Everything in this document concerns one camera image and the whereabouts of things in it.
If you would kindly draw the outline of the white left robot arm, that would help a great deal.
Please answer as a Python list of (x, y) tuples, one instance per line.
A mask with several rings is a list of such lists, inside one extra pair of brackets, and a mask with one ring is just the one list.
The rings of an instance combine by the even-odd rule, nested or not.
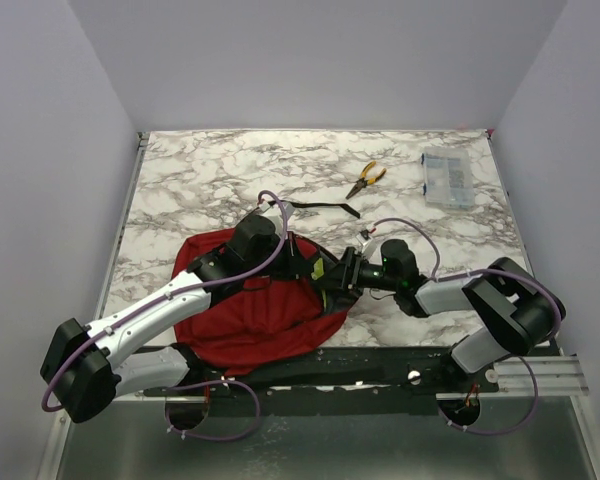
[(180, 321), (240, 292), (244, 282), (280, 265), (288, 242), (285, 212), (250, 214), (226, 245), (196, 258), (165, 286), (136, 304), (87, 325), (69, 319), (57, 327), (40, 375), (42, 408), (65, 410), (81, 423), (117, 397), (167, 387), (194, 393), (202, 380), (193, 356), (177, 346), (148, 354), (139, 348)]

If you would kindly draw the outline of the green book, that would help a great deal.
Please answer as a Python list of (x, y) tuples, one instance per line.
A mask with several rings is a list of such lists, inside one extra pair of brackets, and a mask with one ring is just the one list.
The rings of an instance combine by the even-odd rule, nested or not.
[(313, 262), (310, 273), (311, 286), (319, 294), (324, 312), (327, 312), (329, 308), (329, 294), (323, 282), (327, 266), (328, 261), (320, 256)]

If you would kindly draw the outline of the red student backpack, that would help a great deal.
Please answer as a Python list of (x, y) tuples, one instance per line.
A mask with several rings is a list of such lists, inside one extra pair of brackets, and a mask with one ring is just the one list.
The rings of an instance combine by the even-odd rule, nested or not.
[[(187, 238), (173, 272), (179, 274), (196, 258), (223, 248), (236, 226)], [(306, 239), (313, 245), (311, 264), (320, 256), (328, 261), (326, 269), (337, 263), (331, 252)], [(246, 375), (265, 364), (310, 353), (330, 339), (361, 295), (328, 294), (329, 308), (324, 312), (310, 275), (280, 280), (278, 265), (270, 273), (247, 279), (231, 298), (177, 323), (176, 344), (229, 376)]]

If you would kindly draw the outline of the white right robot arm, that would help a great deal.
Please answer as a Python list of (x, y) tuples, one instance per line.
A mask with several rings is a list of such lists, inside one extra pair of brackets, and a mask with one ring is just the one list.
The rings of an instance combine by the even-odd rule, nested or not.
[(442, 384), (454, 392), (473, 384), (487, 365), (525, 356), (555, 337), (566, 316), (562, 301), (509, 257), (485, 269), (434, 280), (420, 272), (414, 252), (403, 240), (383, 242), (380, 255), (381, 262), (374, 264), (349, 247), (317, 283), (332, 294), (389, 292), (399, 309), (415, 318), (475, 312), (482, 327), (456, 342), (439, 370)]

